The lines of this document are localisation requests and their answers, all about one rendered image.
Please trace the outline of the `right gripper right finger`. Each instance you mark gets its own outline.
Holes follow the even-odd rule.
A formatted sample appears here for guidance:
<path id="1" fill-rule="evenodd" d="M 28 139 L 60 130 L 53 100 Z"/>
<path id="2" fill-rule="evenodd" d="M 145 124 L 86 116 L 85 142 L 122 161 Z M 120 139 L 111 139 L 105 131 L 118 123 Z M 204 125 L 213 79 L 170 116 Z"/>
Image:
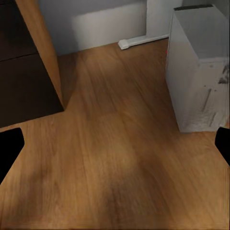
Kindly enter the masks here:
<path id="1" fill-rule="evenodd" d="M 230 166 L 230 129 L 223 127 L 218 129 L 215 145 Z"/>

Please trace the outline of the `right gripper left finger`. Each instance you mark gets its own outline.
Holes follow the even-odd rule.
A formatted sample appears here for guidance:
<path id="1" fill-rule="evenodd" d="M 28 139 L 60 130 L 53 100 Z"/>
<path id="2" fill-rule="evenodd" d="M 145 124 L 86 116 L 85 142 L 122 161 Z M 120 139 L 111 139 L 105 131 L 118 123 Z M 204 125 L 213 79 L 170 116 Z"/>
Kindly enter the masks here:
<path id="1" fill-rule="evenodd" d="M 0 184 L 24 147 L 21 128 L 0 133 Z"/>

